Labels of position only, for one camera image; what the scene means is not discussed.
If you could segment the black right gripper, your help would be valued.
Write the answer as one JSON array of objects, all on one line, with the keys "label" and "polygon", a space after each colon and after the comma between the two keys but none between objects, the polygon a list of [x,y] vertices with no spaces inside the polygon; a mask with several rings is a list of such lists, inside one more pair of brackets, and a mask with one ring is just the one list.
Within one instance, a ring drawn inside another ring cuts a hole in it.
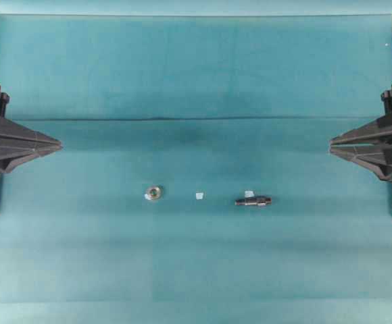
[{"label": "black right gripper", "polygon": [[[385,114],[392,113],[392,87],[381,95]],[[382,181],[392,180],[392,120],[374,120],[330,140],[329,152],[374,173]],[[379,144],[367,146],[334,146]]]}]

